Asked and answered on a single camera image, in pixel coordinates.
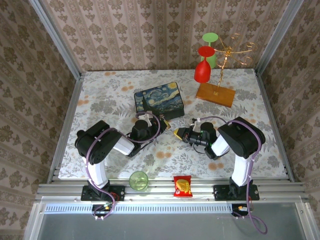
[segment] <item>clear glass cup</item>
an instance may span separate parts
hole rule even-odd
[[[148,176],[143,171],[136,171],[129,178],[130,187],[137,191],[145,191],[148,187],[148,182]]]

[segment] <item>brown patterned wall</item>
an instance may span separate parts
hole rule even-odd
[[[27,0],[0,0],[0,239],[22,239],[75,80]]]
[[[262,75],[286,154],[320,227],[320,1],[305,0]]]
[[[81,71],[189,69],[202,35],[257,43],[260,59],[289,0],[42,0]]]

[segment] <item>white table surface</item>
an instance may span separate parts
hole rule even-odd
[[[214,161],[196,153],[173,135],[177,128],[188,127],[192,118],[219,116],[226,121],[238,116],[261,129],[266,142],[256,158],[253,177],[287,178],[271,123],[253,69],[224,70],[222,87],[236,91],[231,108],[195,98],[199,83],[194,70],[143,70],[87,72],[73,117],[70,134],[59,171],[60,179],[86,179],[85,163],[75,148],[77,131],[87,130],[100,120],[123,133],[135,122],[134,93],[170,82],[177,82],[184,102],[183,117],[170,120],[171,129],[130,158],[112,150],[105,161],[109,178],[129,178],[144,171],[149,178],[192,175],[197,178],[228,178],[234,169],[232,151]],[[211,71],[210,83],[217,84],[219,69]],[[215,128],[223,122],[210,119]]]

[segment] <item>wooden base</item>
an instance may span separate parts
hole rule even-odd
[[[219,104],[228,108],[231,108],[235,98],[236,91],[219,87],[218,95],[214,92],[217,90],[217,86],[210,83],[201,83],[195,97],[205,101],[209,101],[215,104]]]

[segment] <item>red snack bag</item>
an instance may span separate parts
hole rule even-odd
[[[192,197],[191,176],[174,176],[174,197]]]

